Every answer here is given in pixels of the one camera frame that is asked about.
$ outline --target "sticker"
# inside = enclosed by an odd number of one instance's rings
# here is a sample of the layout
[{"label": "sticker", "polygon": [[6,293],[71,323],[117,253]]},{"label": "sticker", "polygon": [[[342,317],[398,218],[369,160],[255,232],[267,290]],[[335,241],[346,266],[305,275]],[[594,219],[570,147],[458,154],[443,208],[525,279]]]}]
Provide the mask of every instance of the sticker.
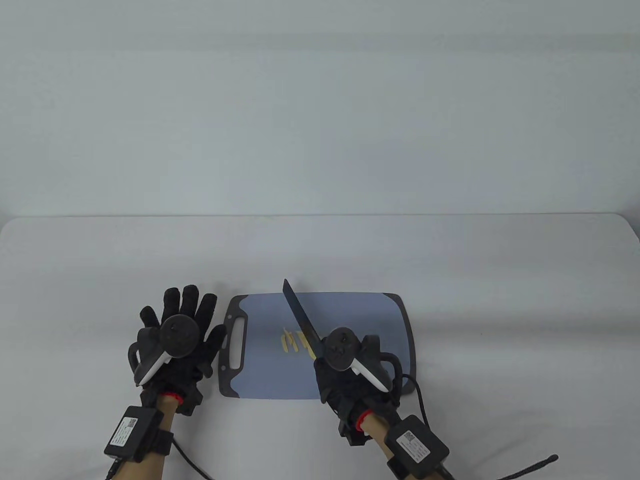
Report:
[{"label": "sticker", "polygon": [[113,434],[109,445],[115,445],[116,447],[124,447],[129,439],[129,435],[133,432],[133,427],[136,426],[138,419],[133,417],[122,417],[122,421],[116,430],[116,433]]},{"label": "sticker", "polygon": [[420,463],[431,453],[431,451],[424,446],[424,443],[415,437],[411,430],[407,430],[400,435],[396,442],[398,442],[398,445],[400,445],[416,463]]}]

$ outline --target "table surface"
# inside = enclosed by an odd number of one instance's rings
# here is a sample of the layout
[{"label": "table surface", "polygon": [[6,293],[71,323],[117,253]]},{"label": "table surface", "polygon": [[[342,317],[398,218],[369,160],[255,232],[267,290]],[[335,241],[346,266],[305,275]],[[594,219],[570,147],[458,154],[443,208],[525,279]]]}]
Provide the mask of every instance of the table surface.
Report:
[{"label": "table surface", "polygon": [[[411,319],[434,431],[458,480],[619,479],[640,451],[640,244],[613,214],[30,218],[0,234],[0,476],[103,479],[136,404],[126,351],[167,287],[231,297],[390,291]],[[219,480],[390,479],[315,401],[220,396],[175,422]],[[415,396],[401,413],[417,412]],[[166,479],[197,478],[176,454]]]}]

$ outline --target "cutting board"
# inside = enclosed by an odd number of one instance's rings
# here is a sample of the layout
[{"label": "cutting board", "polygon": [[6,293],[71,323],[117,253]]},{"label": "cutting board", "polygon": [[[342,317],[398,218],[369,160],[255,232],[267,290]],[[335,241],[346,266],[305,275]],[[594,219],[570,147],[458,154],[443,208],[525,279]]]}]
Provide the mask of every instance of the cutting board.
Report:
[{"label": "cutting board", "polygon": [[[404,373],[415,376],[415,347],[409,319],[398,295],[375,292],[298,293],[305,312],[321,337],[334,328],[351,328],[358,338],[380,336],[382,351],[398,356]],[[256,399],[319,399],[314,356],[282,293],[233,297],[225,316],[230,338],[244,319],[241,361],[230,365],[232,346],[220,351],[218,380],[227,397]],[[393,377],[393,368],[385,364]],[[403,385],[403,394],[413,386]]]}]

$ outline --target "cable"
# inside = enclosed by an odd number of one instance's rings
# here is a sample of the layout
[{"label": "cable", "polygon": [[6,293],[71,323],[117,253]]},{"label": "cable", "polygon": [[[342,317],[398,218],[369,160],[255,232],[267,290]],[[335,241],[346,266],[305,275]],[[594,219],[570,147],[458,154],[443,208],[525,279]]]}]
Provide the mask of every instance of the cable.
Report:
[{"label": "cable", "polygon": [[[420,413],[422,414],[422,421],[424,422],[426,427],[429,430],[431,430],[431,427],[429,427],[429,422],[427,421],[427,413],[424,409],[424,402],[422,401],[422,392],[420,391],[420,385],[418,385],[418,381],[415,378],[413,378],[411,375],[406,373],[403,374],[403,378],[406,378],[411,383],[413,383],[413,386],[415,387],[415,391],[416,393],[418,393],[418,403],[420,404]],[[514,474],[508,475],[506,477],[502,477],[499,480],[515,480],[516,478],[520,478],[524,475],[530,474],[531,472],[535,472],[541,468],[544,468],[549,463],[553,463],[556,460],[558,460],[558,455],[554,453],[553,455],[549,456],[549,458],[546,458],[542,461],[534,463],[530,467],[523,468],[519,472],[515,472]],[[437,466],[436,472],[438,472],[444,480],[456,480],[454,476],[442,464]]]},{"label": "cable", "polygon": [[551,455],[549,458],[546,458],[542,461],[539,461],[537,463],[534,463],[533,465],[531,465],[530,467],[524,468],[523,470],[519,471],[519,472],[515,472],[514,474],[511,475],[507,475],[506,477],[502,477],[499,480],[514,480],[516,478],[520,478],[523,475],[526,474],[530,474],[531,472],[535,472],[536,470],[539,470],[541,468],[546,467],[549,463],[553,463],[558,459],[558,455],[556,455],[555,453],[553,455]]},{"label": "cable", "polygon": [[422,414],[422,421],[427,426],[427,428],[431,430],[431,427],[429,427],[429,422],[427,421],[427,412],[425,412],[424,410],[424,402],[422,401],[422,392],[420,391],[420,385],[418,385],[418,381],[408,373],[403,373],[403,378],[406,378],[411,383],[413,383],[413,386],[415,387],[415,391],[418,393],[418,403],[420,404],[420,413]]},{"label": "cable", "polygon": [[193,468],[193,470],[195,470],[196,472],[198,472],[200,474],[200,476],[206,480],[214,480],[213,477],[209,476],[209,474],[207,472],[205,472],[204,470],[200,469],[198,467],[198,465],[196,465],[195,463],[193,463],[191,461],[191,459],[189,457],[187,457],[187,454],[184,452],[184,450],[182,450],[182,448],[180,447],[180,445],[178,445],[178,442],[175,441],[175,437],[171,440],[172,444],[175,446],[175,449],[178,450],[178,453],[180,455],[182,455],[182,458],[184,458],[184,461],[187,462],[189,464],[189,466],[191,468]]},{"label": "cable", "polygon": [[107,478],[105,480],[111,480],[112,478],[114,478],[123,463],[124,460],[122,458],[115,459],[111,464],[111,468],[109,468],[109,473],[107,473]]}]

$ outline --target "wrist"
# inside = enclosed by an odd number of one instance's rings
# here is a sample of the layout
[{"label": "wrist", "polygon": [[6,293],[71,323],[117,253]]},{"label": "wrist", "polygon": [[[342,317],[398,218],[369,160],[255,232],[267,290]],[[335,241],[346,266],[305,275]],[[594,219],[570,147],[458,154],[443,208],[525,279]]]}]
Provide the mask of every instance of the wrist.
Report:
[{"label": "wrist", "polygon": [[180,406],[180,402],[175,396],[172,395],[160,395],[156,402],[156,408],[164,414],[162,422],[160,422],[159,429],[171,431],[171,425],[173,423],[173,417],[175,411]]},{"label": "wrist", "polygon": [[384,442],[389,431],[389,424],[382,417],[377,416],[375,413],[370,413],[364,416],[360,422],[360,428],[374,440]]}]

